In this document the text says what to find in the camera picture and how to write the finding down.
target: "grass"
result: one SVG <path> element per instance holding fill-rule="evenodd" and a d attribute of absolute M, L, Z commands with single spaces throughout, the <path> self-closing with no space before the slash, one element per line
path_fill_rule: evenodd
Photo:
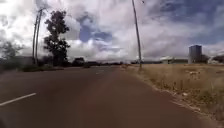
<path fill-rule="evenodd" d="M 7 72 L 7 71 L 12 71 L 17 68 L 21 67 L 21 64 L 17 61 L 12 61 L 12 60 L 4 60 L 0 62 L 0 74 Z"/>
<path fill-rule="evenodd" d="M 185 94 L 183 100 L 224 124 L 224 66 L 144 65 L 142 74 L 160 89 Z"/>
<path fill-rule="evenodd" d="M 37 65 L 24 65 L 20 68 L 23 72 L 40 72 L 40 71 L 57 71 L 57 70 L 63 70 L 63 68 L 60 67 L 53 67 L 52 65 L 43 65 L 43 66 L 37 66 Z"/>

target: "tall building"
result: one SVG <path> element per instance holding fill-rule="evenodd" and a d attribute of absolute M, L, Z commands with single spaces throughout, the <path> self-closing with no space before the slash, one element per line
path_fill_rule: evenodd
<path fill-rule="evenodd" d="M 202 46 L 194 45 L 189 48 L 189 63 L 200 63 L 202 60 Z"/>

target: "bush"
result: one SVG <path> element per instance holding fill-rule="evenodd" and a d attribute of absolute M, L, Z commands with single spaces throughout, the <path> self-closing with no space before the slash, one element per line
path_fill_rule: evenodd
<path fill-rule="evenodd" d="M 19 68 L 20 66 L 21 66 L 20 63 L 16 61 L 4 60 L 0 63 L 0 68 L 3 71 L 13 70 L 13 69 Z"/>
<path fill-rule="evenodd" d="M 68 61 L 65 61 L 62 63 L 62 66 L 63 67 L 71 67 L 72 66 L 72 63 L 68 62 Z"/>
<path fill-rule="evenodd" d="M 57 70 L 63 70 L 63 68 L 56 68 L 50 64 L 45 64 L 41 67 L 37 65 L 25 65 L 21 68 L 21 71 L 23 72 L 57 71 Z"/>
<path fill-rule="evenodd" d="M 41 67 L 41 69 L 42 69 L 43 71 L 54 71 L 54 70 L 55 70 L 54 66 L 52 66 L 52 65 L 50 65 L 50 64 L 45 64 L 45 65 L 43 65 L 43 66 Z"/>
<path fill-rule="evenodd" d="M 24 65 L 21 67 L 20 69 L 23 72 L 37 72 L 37 71 L 42 71 L 42 69 L 40 67 L 38 67 L 37 65 Z"/>
<path fill-rule="evenodd" d="M 89 63 L 85 63 L 84 65 L 83 65 L 83 68 L 90 68 L 91 67 L 91 65 L 89 64 Z"/>
<path fill-rule="evenodd" d="M 75 60 L 72 62 L 73 67 L 82 67 L 85 64 L 85 59 L 80 57 L 80 58 L 75 58 Z"/>

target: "tree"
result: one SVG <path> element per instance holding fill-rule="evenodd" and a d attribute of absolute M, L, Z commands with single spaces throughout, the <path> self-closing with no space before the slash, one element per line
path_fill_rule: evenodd
<path fill-rule="evenodd" d="M 65 11 L 53 11 L 51 18 L 45 22 L 50 35 L 44 38 L 44 49 L 52 54 L 54 66 L 62 66 L 63 63 L 68 61 L 67 48 L 70 46 L 65 38 L 60 38 L 60 34 L 69 31 L 69 28 L 65 24 L 65 16 Z"/>
<path fill-rule="evenodd" d="M 216 60 L 220 63 L 224 63 L 224 55 L 215 56 L 214 60 Z"/>
<path fill-rule="evenodd" d="M 83 57 L 75 58 L 75 60 L 72 62 L 72 66 L 80 67 L 83 66 L 85 63 L 85 59 Z"/>
<path fill-rule="evenodd" d="M 43 66 L 43 65 L 52 65 L 53 62 L 53 57 L 52 56 L 44 56 L 38 61 L 38 66 Z"/>
<path fill-rule="evenodd" d="M 12 44 L 11 42 L 6 42 L 0 46 L 2 57 L 6 60 L 14 59 L 21 49 L 23 49 L 23 47 Z"/>

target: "building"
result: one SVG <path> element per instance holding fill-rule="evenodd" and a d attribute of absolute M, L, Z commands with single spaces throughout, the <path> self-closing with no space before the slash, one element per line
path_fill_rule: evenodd
<path fill-rule="evenodd" d="M 162 62 L 162 64 L 187 64 L 188 60 L 187 59 L 178 59 L 178 58 L 174 58 L 174 57 L 163 57 L 160 59 L 160 61 Z"/>
<path fill-rule="evenodd" d="M 202 61 L 202 46 L 194 45 L 189 48 L 189 63 L 200 63 Z"/>
<path fill-rule="evenodd" d="M 172 64 L 173 61 L 174 61 L 174 57 L 170 57 L 170 56 L 162 57 L 162 58 L 160 59 L 160 61 L 161 61 L 163 64 Z"/>

